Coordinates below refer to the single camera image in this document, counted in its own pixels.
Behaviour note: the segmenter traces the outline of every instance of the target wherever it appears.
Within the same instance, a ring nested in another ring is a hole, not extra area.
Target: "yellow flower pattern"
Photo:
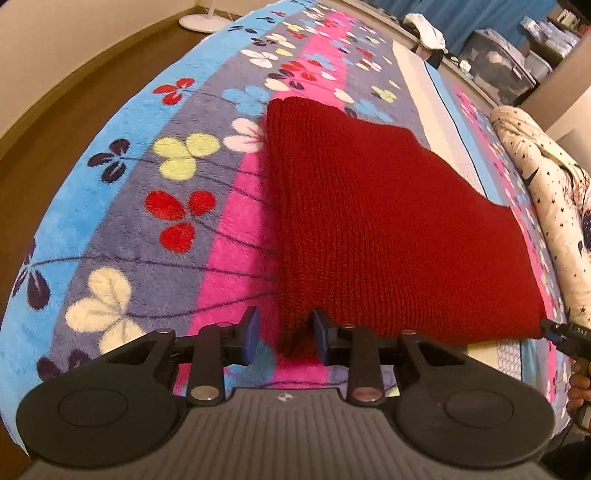
[[[284,25],[286,25],[286,26],[287,26],[287,28],[288,28],[289,30],[291,30],[292,32],[296,32],[296,33],[297,33],[297,32],[304,31],[304,27],[301,27],[301,26],[299,26],[299,25],[295,25],[295,24],[292,24],[292,23],[289,23],[289,22],[282,22],[282,23],[283,23]]]
[[[277,50],[275,50],[275,53],[277,53],[278,55],[283,55],[284,57],[292,57],[293,53],[291,53],[290,51],[284,49],[284,48],[278,48]]]
[[[277,42],[279,45],[285,48],[295,48],[296,46],[293,43],[287,41],[287,39],[283,35],[279,35],[279,33],[273,33],[271,35],[267,35],[269,40]]]
[[[220,142],[209,134],[189,135],[183,144],[171,137],[161,138],[154,143],[154,152],[167,160],[160,165],[160,173],[167,180],[185,181],[197,170],[196,158],[207,157],[220,148]]]
[[[381,88],[376,87],[375,85],[372,85],[371,89],[375,93],[377,93],[379,97],[385,102],[394,103],[394,100],[396,100],[396,95],[390,92],[390,90],[382,90]]]

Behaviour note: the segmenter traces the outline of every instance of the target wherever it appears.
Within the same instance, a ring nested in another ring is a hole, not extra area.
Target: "red knitted pillow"
[[[379,335],[540,337],[544,304],[511,210],[405,129],[311,100],[270,103],[284,350],[325,307]]]

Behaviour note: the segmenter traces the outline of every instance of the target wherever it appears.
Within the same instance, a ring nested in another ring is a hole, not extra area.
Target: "white cloth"
[[[419,33],[421,45],[429,50],[445,50],[443,34],[432,26],[422,14],[408,14],[403,23],[413,25]]]

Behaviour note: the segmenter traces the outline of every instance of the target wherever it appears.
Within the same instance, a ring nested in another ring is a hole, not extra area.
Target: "white fan base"
[[[231,22],[218,15],[185,15],[178,20],[181,27],[194,32],[213,33],[227,27]]]

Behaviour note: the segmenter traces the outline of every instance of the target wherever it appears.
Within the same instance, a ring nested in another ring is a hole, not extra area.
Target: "blue stripe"
[[[302,3],[284,0],[250,13],[234,24],[256,28],[253,35],[244,30],[220,31],[187,53],[130,99],[90,143],[81,159],[54,197],[35,235],[37,247],[32,262],[52,258],[79,257],[105,217],[119,189],[129,178],[137,162],[126,160],[127,171],[122,180],[114,184],[101,182],[101,171],[89,168],[87,159],[107,151],[117,138],[127,138],[131,146],[126,157],[140,158],[152,145],[156,135],[182,108],[188,95],[175,106],[165,106],[152,91],[165,83],[191,77],[197,90],[226,61],[251,44],[251,37],[267,33],[275,27],[257,17],[272,16],[278,22],[283,18],[271,13],[281,10],[293,15],[304,9]],[[70,280],[76,272],[77,261],[46,264],[40,267],[43,276],[50,279],[51,299],[47,307],[36,312],[27,306],[23,285],[10,299],[0,335],[0,394],[2,414],[7,428],[18,438],[14,418],[17,406],[30,389],[40,383],[36,362],[51,346],[53,329],[64,302]]]
[[[443,84],[443,80],[441,76],[433,67],[429,64],[425,64],[427,68],[427,73],[431,77],[431,81],[437,90],[437,93],[441,97],[449,115],[452,117],[453,122],[456,124],[457,131],[460,134],[460,138],[462,142],[466,146],[466,150],[468,151],[468,155],[472,159],[472,163],[478,173],[478,178],[480,179],[480,183],[484,188],[486,197],[493,203],[497,205],[506,206],[506,203],[501,200],[501,195],[499,191],[496,189],[495,181],[492,179],[491,172],[488,170],[486,166],[485,160],[482,158],[478,147],[476,146],[476,142],[474,142],[474,138],[472,134],[468,130],[468,127],[464,123],[464,118],[460,111],[457,109],[456,104],[452,100],[452,97],[449,95],[447,88]]]

